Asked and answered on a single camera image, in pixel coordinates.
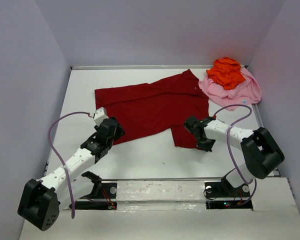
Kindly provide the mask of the dark red t shirt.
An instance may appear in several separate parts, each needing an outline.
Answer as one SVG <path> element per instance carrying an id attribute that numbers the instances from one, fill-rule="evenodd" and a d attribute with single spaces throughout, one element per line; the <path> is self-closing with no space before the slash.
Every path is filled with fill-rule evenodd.
<path id="1" fill-rule="evenodd" d="M 176 147 L 194 149 L 196 139 L 184 128 L 187 118 L 209 115 L 209 98 L 190 71 L 153 83 L 96 89 L 95 106 L 115 117 L 125 135 L 116 145 L 171 130 Z"/>

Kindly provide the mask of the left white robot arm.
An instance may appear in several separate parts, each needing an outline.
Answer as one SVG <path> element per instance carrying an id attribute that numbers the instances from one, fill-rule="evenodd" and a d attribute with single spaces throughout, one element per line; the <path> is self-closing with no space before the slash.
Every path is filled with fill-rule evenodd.
<path id="1" fill-rule="evenodd" d="M 93 133 L 60 167 L 24 186 L 17 209 L 19 216 L 41 231 L 48 230 L 60 211 L 101 189 L 101 178 L 88 169 L 108 154 L 114 141 L 125 135 L 115 117 L 105 118 Z"/>

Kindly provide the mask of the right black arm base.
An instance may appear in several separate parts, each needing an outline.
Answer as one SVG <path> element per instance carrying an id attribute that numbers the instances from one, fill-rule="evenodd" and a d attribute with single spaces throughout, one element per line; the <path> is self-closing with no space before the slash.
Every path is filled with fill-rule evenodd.
<path id="1" fill-rule="evenodd" d="M 204 183 L 203 196 L 207 210 L 253 209 L 250 188 L 243 184 L 237 188 L 221 181 Z"/>

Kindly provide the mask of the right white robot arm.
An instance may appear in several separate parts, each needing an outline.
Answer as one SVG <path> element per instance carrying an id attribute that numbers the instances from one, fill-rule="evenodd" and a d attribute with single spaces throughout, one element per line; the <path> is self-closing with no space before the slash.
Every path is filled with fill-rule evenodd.
<path id="1" fill-rule="evenodd" d="M 211 152 L 219 141 L 226 143 L 229 151 L 234 147 L 243 154 L 244 163 L 235 163 L 234 169 L 212 187 L 214 198 L 229 197 L 249 182 L 265 179 L 285 160 L 277 142 L 264 127 L 257 130 L 238 128 L 210 116 L 203 120 L 191 116 L 184 127 L 195 137 L 200 150 Z"/>

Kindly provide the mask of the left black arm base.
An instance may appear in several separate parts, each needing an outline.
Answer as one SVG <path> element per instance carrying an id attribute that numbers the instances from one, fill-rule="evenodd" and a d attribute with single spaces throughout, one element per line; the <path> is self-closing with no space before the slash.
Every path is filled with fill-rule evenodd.
<path id="1" fill-rule="evenodd" d="M 93 190 L 75 202 L 75 210 L 115 211 L 118 205 L 117 190 L 116 182 L 103 181 L 100 189 Z"/>

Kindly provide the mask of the orange t shirt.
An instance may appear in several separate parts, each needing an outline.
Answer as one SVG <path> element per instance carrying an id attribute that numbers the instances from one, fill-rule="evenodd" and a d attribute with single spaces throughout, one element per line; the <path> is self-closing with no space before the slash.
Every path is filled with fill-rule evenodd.
<path id="1" fill-rule="evenodd" d="M 221 85 L 224 90 L 233 90 L 246 81 L 241 73 L 241 68 L 238 61 L 224 57 L 216 59 L 213 67 L 208 69 L 206 73 L 208 78 Z"/>

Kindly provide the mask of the pink t shirt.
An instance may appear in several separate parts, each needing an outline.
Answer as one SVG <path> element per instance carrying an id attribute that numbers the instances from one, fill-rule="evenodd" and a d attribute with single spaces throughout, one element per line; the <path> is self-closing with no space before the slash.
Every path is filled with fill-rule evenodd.
<path id="1" fill-rule="evenodd" d="M 205 77 L 200 80 L 198 85 L 202 92 L 215 104 L 220 107 L 231 106 L 229 110 L 233 111 L 235 104 L 251 105 L 261 101 L 262 92 L 259 83 L 255 77 L 244 67 L 241 73 L 245 81 L 236 88 L 225 90 L 221 85 L 215 83 L 211 78 Z"/>

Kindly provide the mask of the front metal rail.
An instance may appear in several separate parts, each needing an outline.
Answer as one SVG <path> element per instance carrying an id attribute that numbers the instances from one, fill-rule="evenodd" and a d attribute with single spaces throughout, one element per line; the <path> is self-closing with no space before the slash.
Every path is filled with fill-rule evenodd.
<path id="1" fill-rule="evenodd" d="M 117 181 L 219 181 L 223 177 L 186 177 L 186 178 L 102 178 L 104 182 Z"/>

